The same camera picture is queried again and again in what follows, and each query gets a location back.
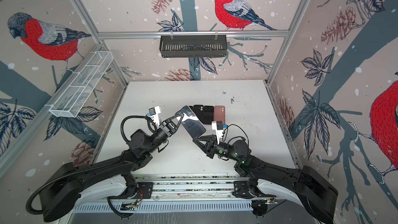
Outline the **black bare phone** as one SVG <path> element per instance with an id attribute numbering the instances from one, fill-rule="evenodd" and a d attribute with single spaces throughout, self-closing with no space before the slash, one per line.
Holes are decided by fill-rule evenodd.
<path id="1" fill-rule="evenodd" d="M 214 106 L 205 105 L 203 108 L 203 124 L 211 124 L 214 121 Z"/>

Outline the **pink phone case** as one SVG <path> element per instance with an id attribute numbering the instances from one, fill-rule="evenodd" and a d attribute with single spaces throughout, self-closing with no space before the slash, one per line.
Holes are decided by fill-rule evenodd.
<path id="1" fill-rule="evenodd" d="M 226 123 L 226 108 L 224 106 L 214 106 L 214 121 L 221 121 L 222 124 Z"/>

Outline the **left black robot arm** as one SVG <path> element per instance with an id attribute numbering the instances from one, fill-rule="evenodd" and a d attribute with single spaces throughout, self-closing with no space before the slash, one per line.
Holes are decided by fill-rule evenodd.
<path id="1" fill-rule="evenodd" d="M 74 207 L 105 198 L 126 199 L 144 194 L 137 186 L 132 172 L 145 167 L 153 158 L 154 151 L 161 152 L 160 145 L 177 132 L 183 115 L 176 114 L 156 125 L 145 116 L 151 135 L 141 129 L 130 138 L 124 133 L 124 124 L 135 116 L 125 117 L 120 125 L 121 136 L 128 145 L 119 156 L 85 166 L 73 163 L 62 165 L 26 203 L 30 214 L 42 215 L 44 222 L 56 221 L 68 214 Z"/>

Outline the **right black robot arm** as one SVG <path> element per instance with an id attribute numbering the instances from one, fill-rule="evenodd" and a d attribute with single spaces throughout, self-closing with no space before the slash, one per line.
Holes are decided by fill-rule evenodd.
<path id="1" fill-rule="evenodd" d="M 279 197 L 304 207 L 321 223 L 334 222 L 338 190 L 313 168 L 289 169 L 265 162 L 251 155 L 244 138 L 229 144 L 207 135 L 194 138 L 193 142 L 210 158 L 218 156 L 236 162 L 234 170 L 245 180 L 234 182 L 233 196 Z"/>

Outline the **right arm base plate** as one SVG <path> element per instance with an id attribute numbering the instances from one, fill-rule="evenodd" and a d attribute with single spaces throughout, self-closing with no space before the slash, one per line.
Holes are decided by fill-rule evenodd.
<path id="1" fill-rule="evenodd" d="M 232 195 L 242 199 L 253 199 L 253 198 L 274 198 L 274 195 L 268 195 L 262 193 L 252 181 L 238 180 L 234 181 L 234 190 Z"/>

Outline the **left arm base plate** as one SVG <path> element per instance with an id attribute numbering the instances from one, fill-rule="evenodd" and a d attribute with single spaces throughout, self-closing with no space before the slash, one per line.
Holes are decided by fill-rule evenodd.
<path id="1" fill-rule="evenodd" d="M 153 186 L 152 182 L 138 182 L 133 186 L 128 186 L 121 195 L 110 197 L 110 199 L 150 199 Z"/>

